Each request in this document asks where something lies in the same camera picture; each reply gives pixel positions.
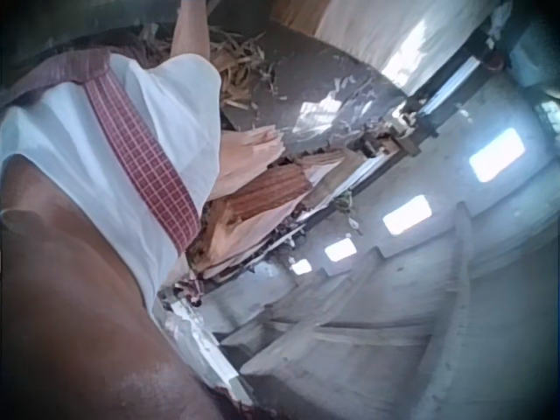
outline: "white shirt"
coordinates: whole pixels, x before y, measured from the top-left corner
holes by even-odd
[[[143,70],[112,54],[110,66],[183,179],[199,214],[219,172],[221,78],[195,54]],[[23,155],[61,188],[129,266],[150,310],[178,259],[105,139],[84,89],[62,83],[27,108],[8,109],[0,165]]]

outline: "wall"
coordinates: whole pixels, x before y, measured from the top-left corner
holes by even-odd
[[[197,310],[206,328],[217,334],[231,333],[296,286],[284,267],[271,259],[260,262],[255,273],[246,271],[204,297]]]
[[[479,182],[468,159],[509,128],[518,132],[525,153],[491,182]],[[471,100],[458,104],[458,112],[439,129],[439,137],[421,145],[419,156],[406,157],[354,198],[355,219],[364,233],[353,233],[356,248],[363,254],[377,246],[389,257],[441,235],[452,227],[452,213],[460,201],[472,215],[484,212],[551,162],[548,147],[519,89],[506,74],[495,75]],[[430,203],[432,216],[403,234],[391,235],[382,218],[420,194]],[[324,252],[349,232],[353,231],[347,219],[332,214],[292,255],[307,258],[314,269],[325,268],[330,275],[349,270],[359,255],[332,263]]]
[[[432,325],[452,276],[455,206],[466,203],[476,255],[470,268],[469,328],[440,418],[536,418],[536,404],[557,392],[557,273],[560,167],[530,108],[505,75],[491,79],[440,130],[423,153],[407,158],[355,200],[364,235],[342,262],[325,247],[349,226],[340,214],[317,225],[298,249],[334,275],[370,270],[370,279],[329,326],[384,328]],[[496,179],[480,183],[469,157],[514,127],[525,154]],[[433,215],[393,237],[382,217],[418,194]],[[379,247],[386,259],[362,261]],[[290,316],[320,302],[323,288],[294,301]],[[267,374],[248,377],[261,401],[295,418],[392,418],[424,355],[422,346],[363,346],[310,340],[304,355],[279,358]]]

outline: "red plaid strap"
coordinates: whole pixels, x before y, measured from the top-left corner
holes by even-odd
[[[48,88],[60,83],[72,81],[81,84],[100,77],[109,70],[109,55],[109,49],[95,48],[64,52],[46,59],[0,94],[0,109],[14,102],[29,105]]]
[[[200,220],[191,195],[112,70],[84,83],[113,152],[179,253],[196,237]]]

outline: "wood shaving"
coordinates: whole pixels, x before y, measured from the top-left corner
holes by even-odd
[[[272,67],[265,63],[264,50],[257,44],[263,36],[241,42],[239,36],[211,28],[222,42],[211,43],[210,61],[222,79],[220,105],[257,109],[250,101],[256,82],[273,80]]]

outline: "bright window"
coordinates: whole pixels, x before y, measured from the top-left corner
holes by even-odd
[[[301,276],[302,274],[311,272],[312,265],[309,264],[309,261],[303,259],[293,263],[291,265],[291,269],[294,270],[294,273],[296,273],[298,276]]]
[[[480,182],[488,182],[525,153],[525,146],[517,131],[507,129],[488,146],[472,155],[469,163]]]
[[[392,235],[400,235],[430,216],[431,208],[428,200],[423,195],[418,195],[404,206],[387,214],[383,218],[383,223]]]
[[[337,261],[344,260],[348,256],[354,255],[357,251],[352,240],[346,238],[326,247],[325,252],[331,261],[336,263]]]

